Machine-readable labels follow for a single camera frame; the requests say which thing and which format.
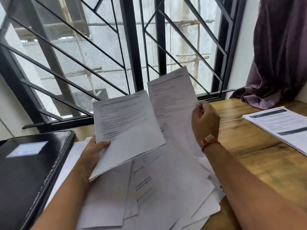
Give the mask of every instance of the curtain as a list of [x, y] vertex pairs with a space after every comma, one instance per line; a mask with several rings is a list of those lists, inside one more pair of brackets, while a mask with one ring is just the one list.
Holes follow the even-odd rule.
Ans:
[[254, 60], [230, 98], [259, 109], [291, 101], [307, 81], [307, 0], [260, 0]]

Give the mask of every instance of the person's right arm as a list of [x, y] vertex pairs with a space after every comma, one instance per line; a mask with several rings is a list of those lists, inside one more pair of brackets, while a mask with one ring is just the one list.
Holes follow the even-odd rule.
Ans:
[[[196, 108], [192, 116], [199, 143], [209, 134], [217, 138], [220, 127], [215, 109], [208, 102], [201, 108]], [[243, 230], [307, 229], [307, 213], [257, 178], [222, 145], [212, 143], [204, 153]]]

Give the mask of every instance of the person's left arm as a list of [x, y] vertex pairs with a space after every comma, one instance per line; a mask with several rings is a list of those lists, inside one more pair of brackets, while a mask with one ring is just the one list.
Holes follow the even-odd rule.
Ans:
[[89, 178], [99, 160], [99, 152], [110, 142], [99, 142], [93, 137], [79, 160], [60, 186], [31, 230], [75, 230], [86, 194]]

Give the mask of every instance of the wood grain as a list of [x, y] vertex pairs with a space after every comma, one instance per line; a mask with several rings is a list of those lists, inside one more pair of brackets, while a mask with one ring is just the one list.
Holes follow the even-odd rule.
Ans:
[[[307, 157], [244, 120], [242, 115], [260, 110], [238, 99], [212, 103], [221, 116], [219, 141], [262, 181], [307, 212]], [[286, 108], [307, 116], [307, 104], [294, 101]], [[73, 128], [78, 140], [94, 135], [94, 126]], [[221, 211], [202, 230], [237, 230], [240, 225], [227, 198]]]

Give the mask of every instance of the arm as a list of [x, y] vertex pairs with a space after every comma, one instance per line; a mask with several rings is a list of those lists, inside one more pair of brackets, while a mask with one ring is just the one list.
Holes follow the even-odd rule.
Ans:
[[[197, 142], [209, 134], [217, 138], [219, 126], [220, 117], [208, 102], [194, 110], [192, 129]], [[307, 213], [257, 178], [223, 146], [213, 143], [204, 153], [243, 230], [307, 228]]]
[[96, 144], [93, 137], [31, 230], [75, 230], [86, 194], [88, 179], [99, 160], [99, 152], [110, 142]]

